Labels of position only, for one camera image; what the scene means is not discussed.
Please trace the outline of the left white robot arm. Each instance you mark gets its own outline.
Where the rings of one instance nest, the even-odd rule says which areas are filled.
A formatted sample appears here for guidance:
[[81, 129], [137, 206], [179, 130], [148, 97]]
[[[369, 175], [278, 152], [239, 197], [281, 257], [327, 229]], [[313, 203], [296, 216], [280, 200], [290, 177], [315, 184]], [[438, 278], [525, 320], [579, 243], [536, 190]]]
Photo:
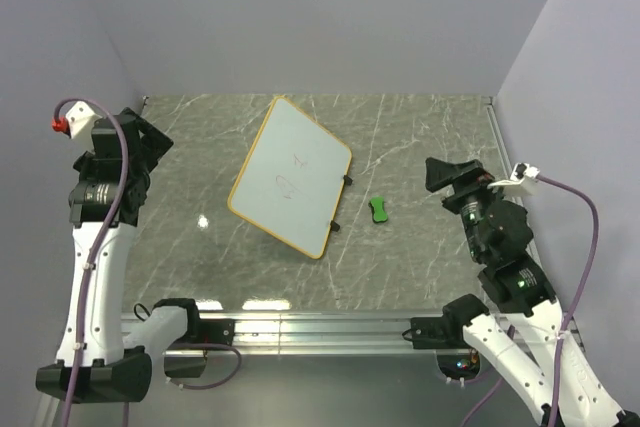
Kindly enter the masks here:
[[69, 195], [74, 270], [66, 326], [39, 392], [73, 403], [131, 403], [146, 396], [154, 363], [173, 344], [196, 346], [203, 326], [195, 300], [158, 301], [123, 334], [125, 271], [150, 174], [172, 140], [133, 110], [113, 115], [86, 100], [64, 102], [52, 126], [84, 148]]

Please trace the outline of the green whiteboard eraser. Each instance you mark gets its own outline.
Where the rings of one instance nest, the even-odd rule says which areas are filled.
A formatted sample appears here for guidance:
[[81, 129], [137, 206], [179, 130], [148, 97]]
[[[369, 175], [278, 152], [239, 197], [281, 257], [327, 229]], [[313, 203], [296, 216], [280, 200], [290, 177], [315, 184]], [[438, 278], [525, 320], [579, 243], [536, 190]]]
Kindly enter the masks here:
[[389, 217], [385, 210], [385, 199], [383, 197], [372, 197], [369, 200], [369, 207], [371, 209], [372, 221], [375, 224], [385, 223], [388, 221]]

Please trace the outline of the yellow framed whiteboard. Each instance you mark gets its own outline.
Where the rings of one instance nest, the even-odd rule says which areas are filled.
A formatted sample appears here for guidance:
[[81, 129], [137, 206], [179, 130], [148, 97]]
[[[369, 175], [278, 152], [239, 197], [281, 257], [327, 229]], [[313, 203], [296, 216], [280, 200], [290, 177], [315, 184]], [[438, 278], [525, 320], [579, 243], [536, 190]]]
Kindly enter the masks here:
[[231, 212], [311, 259], [325, 252], [351, 149], [289, 99], [274, 98], [227, 200]]

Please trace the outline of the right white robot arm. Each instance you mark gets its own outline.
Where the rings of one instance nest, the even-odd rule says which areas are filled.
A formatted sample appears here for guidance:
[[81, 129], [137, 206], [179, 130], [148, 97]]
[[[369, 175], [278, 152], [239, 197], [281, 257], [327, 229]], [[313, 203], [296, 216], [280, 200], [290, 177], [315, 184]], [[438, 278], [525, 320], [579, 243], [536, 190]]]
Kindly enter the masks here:
[[534, 233], [516, 198], [533, 193], [540, 171], [514, 166], [498, 181], [478, 160], [425, 161], [425, 187], [450, 188], [444, 209], [460, 217], [479, 280], [498, 309], [490, 313], [476, 296], [443, 309], [441, 333], [455, 347], [468, 345], [489, 361], [539, 426], [636, 426], [637, 413], [623, 408], [591, 368], [549, 278], [529, 254]]

